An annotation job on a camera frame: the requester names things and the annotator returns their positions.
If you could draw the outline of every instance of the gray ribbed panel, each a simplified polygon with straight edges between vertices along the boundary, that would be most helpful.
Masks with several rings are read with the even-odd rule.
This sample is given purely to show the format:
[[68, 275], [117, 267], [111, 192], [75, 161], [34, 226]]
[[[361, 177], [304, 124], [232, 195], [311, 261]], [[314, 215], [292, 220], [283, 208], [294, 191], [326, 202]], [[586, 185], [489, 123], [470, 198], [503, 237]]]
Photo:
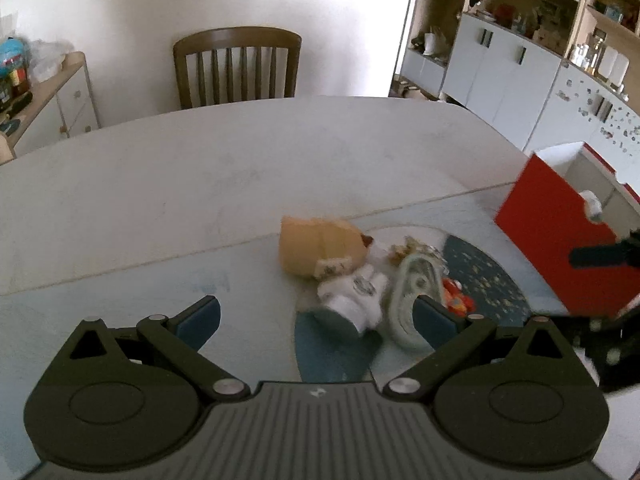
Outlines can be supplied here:
[[[314, 396], [322, 388], [325, 393]], [[590, 463], [522, 473], [479, 462], [444, 440], [419, 404], [380, 396], [372, 383], [266, 383], [222, 404], [173, 455], [123, 473], [46, 463], [29, 480], [607, 480]]]

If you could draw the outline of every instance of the cardboard box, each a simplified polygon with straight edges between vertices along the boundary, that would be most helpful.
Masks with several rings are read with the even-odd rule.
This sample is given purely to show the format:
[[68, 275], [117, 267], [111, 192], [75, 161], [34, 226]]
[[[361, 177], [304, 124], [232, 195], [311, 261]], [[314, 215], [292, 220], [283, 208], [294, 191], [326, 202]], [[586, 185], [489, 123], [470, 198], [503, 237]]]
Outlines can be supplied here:
[[[587, 218], [584, 190], [602, 203], [603, 223]], [[495, 222], [574, 316], [613, 316], [640, 292], [640, 269], [569, 265], [572, 249], [613, 244], [640, 229], [638, 195], [588, 144], [532, 155]]]

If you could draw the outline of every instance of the chair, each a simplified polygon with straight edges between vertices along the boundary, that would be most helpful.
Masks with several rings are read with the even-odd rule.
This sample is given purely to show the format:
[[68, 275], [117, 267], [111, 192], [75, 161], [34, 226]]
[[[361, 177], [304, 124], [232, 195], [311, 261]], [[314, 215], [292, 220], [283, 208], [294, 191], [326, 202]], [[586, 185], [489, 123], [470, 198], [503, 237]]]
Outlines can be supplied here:
[[199, 106], [207, 105], [203, 52], [211, 52], [211, 75], [213, 81], [213, 104], [220, 104], [220, 70], [218, 50], [226, 50], [226, 98], [234, 102], [234, 65], [232, 48], [240, 48], [241, 99], [248, 100], [247, 48], [255, 50], [255, 95], [262, 98], [262, 47], [271, 48], [269, 72], [269, 99], [276, 97], [276, 50], [287, 49], [287, 71], [285, 74], [284, 97], [293, 97], [296, 92], [298, 61], [300, 60], [299, 35], [271, 27], [232, 27], [204, 30], [182, 38], [174, 45], [175, 75], [178, 82], [180, 107], [193, 108], [187, 69], [187, 56], [196, 54], [196, 74]]

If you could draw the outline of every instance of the speckled dark pattern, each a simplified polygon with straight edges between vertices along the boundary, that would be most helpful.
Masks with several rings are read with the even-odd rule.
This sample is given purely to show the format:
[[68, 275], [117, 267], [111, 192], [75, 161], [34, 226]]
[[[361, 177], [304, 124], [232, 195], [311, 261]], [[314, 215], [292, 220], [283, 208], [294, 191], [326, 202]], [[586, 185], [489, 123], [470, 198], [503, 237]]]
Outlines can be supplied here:
[[531, 309], [520, 288], [494, 259], [460, 238], [449, 236], [444, 245], [449, 277], [462, 283], [476, 302], [478, 314], [503, 326], [522, 326]]

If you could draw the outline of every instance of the triangular cutout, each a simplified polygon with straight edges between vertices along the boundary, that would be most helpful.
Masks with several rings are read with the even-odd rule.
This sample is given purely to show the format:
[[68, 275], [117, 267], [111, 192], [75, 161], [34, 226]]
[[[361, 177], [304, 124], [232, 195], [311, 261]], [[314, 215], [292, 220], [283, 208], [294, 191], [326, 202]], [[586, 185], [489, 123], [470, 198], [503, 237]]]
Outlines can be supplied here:
[[87, 357], [98, 357], [105, 355], [107, 351], [102, 346], [102, 342], [95, 330], [89, 330], [84, 333], [76, 348], [71, 352], [72, 359], [85, 359]]
[[562, 359], [562, 353], [546, 330], [537, 330], [536, 335], [533, 336], [533, 340], [529, 345], [529, 349], [527, 349], [527, 354]]

